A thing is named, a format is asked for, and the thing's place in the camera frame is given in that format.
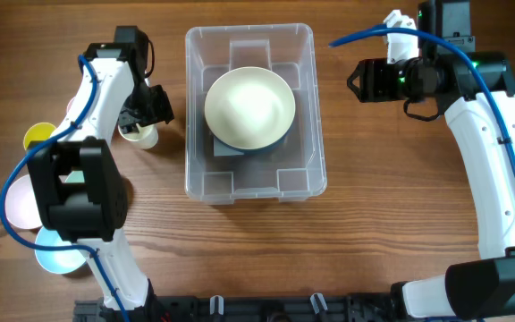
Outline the pink bowl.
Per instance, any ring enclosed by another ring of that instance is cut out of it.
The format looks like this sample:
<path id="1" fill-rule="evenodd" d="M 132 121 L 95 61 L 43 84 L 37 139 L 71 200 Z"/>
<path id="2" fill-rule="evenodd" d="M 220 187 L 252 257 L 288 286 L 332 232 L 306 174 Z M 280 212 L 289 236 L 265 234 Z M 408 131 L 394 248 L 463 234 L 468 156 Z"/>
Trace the pink bowl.
<path id="1" fill-rule="evenodd" d="M 30 177 L 23 175 L 14 181 L 6 195 L 5 213 L 8 222 L 20 229 L 32 230 L 42 226 Z"/>

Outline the light blue bowl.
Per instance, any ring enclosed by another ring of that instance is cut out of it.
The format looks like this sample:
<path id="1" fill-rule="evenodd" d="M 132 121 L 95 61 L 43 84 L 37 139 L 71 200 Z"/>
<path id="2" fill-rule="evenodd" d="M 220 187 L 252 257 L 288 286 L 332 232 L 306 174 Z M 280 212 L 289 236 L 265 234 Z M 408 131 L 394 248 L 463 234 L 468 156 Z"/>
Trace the light blue bowl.
<path id="1" fill-rule="evenodd" d="M 57 231 L 49 231 L 45 227 L 38 231 L 35 243 L 52 247 L 71 245 L 68 241 L 63 241 Z M 38 263 L 52 274 L 70 274 L 86 264 L 86 259 L 78 250 L 34 250 L 34 252 Z"/>

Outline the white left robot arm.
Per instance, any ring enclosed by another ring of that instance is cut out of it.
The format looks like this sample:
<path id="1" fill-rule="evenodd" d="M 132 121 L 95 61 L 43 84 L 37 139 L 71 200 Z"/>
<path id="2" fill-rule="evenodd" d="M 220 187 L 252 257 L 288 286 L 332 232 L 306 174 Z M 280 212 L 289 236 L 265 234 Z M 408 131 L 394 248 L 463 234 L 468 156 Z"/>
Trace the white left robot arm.
<path id="1" fill-rule="evenodd" d="M 112 319 L 152 318 L 160 306 L 123 230 L 129 202 L 110 145 L 115 129 L 139 134 L 172 121 L 173 110 L 163 88 L 147 82 L 154 69 L 149 40 L 92 44 L 78 65 L 81 83 L 69 112 L 23 161 L 42 224 L 63 241 L 43 250 L 78 251 Z"/>

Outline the blue plate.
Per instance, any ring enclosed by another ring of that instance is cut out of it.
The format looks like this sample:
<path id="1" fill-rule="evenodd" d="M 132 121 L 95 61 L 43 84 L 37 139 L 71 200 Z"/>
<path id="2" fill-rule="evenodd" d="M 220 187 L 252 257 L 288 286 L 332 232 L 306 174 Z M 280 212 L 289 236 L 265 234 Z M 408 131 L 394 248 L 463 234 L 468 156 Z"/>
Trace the blue plate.
<path id="1" fill-rule="evenodd" d="M 257 153 L 262 153 L 262 152 L 265 152 L 265 151 L 269 151 L 269 150 L 272 150 L 274 148 L 277 148 L 278 146 L 282 145 L 286 138 L 288 137 L 288 135 L 292 132 L 294 128 L 294 124 L 292 124 L 289 129 L 285 132 L 285 134 L 277 141 L 275 141 L 274 143 L 270 144 L 270 145 L 267 145 L 263 148 L 252 148 L 252 149 L 247 149 L 247 148 L 236 148 L 232 145 L 228 145 L 226 143 L 224 143 L 222 140 L 218 139 L 214 134 L 214 140 L 215 142 L 219 142 L 220 144 L 222 144 L 223 146 L 229 148 L 229 149 L 232 149 L 236 152 L 241 152 L 243 154 L 257 154 Z"/>

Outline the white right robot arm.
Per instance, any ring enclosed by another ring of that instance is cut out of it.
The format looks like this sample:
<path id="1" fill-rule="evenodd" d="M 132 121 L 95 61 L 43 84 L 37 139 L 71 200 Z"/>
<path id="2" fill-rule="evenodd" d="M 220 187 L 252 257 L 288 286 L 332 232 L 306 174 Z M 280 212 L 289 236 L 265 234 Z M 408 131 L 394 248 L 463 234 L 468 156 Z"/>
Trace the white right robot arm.
<path id="1" fill-rule="evenodd" d="M 515 315 L 515 80 L 505 55 L 367 59 L 347 84 L 363 103 L 433 98 L 457 141 L 477 212 L 479 260 L 395 284 L 388 316 Z"/>

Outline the pink cup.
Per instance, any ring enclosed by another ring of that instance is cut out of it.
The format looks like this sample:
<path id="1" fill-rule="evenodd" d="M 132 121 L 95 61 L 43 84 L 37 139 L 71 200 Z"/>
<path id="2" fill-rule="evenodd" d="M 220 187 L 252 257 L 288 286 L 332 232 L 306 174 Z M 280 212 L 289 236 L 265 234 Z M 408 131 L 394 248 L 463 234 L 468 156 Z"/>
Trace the pink cup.
<path id="1" fill-rule="evenodd" d="M 75 97 L 71 98 L 71 100 L 69 101 L 69 103 L 68 103 L 68 105 L 67 105 L 67 107 L 66 107 L 66 114 L 69 114 L 69 111 L 70 111 L 70 110 L 71 110 L 71 108 L 72 108 L 72 104 L 73 104 L 73 102 L 74 102 L 74 99 L 75 99 Z"/>

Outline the yellow cup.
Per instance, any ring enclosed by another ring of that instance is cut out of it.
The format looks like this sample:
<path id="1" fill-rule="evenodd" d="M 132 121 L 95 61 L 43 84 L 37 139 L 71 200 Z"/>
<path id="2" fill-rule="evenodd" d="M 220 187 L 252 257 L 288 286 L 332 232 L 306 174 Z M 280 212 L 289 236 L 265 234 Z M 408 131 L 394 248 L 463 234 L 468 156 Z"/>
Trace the yellow cup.
<path id="1" fill-rule="evenodd" d="M 32 125 L 24 134 L 23 147 L 25 150 L 28 149 L 32 141 L 44 141 L 49 139 L 56 127 L 52 123 L 36 123 Z"/>

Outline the cream plate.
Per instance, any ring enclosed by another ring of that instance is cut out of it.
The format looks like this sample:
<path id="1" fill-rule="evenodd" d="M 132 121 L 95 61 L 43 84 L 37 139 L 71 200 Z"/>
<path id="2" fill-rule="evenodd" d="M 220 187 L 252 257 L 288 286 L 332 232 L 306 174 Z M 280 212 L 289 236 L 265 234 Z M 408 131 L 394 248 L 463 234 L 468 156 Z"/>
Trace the cream plate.
<path id="1" fill-rule="evenodd" d="M 296 99 L 288 83 L 261 67 L 240 67 L 207 92 L 204 117 L 223 144 L 239 150 L 269 148 L 291 128 Z"/>

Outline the cream cup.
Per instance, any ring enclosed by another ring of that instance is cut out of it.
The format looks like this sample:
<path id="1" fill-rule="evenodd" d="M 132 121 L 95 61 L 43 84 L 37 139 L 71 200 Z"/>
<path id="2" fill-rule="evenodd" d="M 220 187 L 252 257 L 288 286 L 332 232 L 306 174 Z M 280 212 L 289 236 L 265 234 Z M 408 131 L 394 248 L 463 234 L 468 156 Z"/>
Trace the cream cup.
<path id="1" fill-rule="evenodd" d="M 153 148 L 158 142 L 158 131 L 156 125 L 151 124 L 146 127 L 138 126 L 138 129 L 138 132 L 123 133 L 122 129 L 118 127 L 118 132 L 125 140 L 129 141 L 135 148 Z"/>

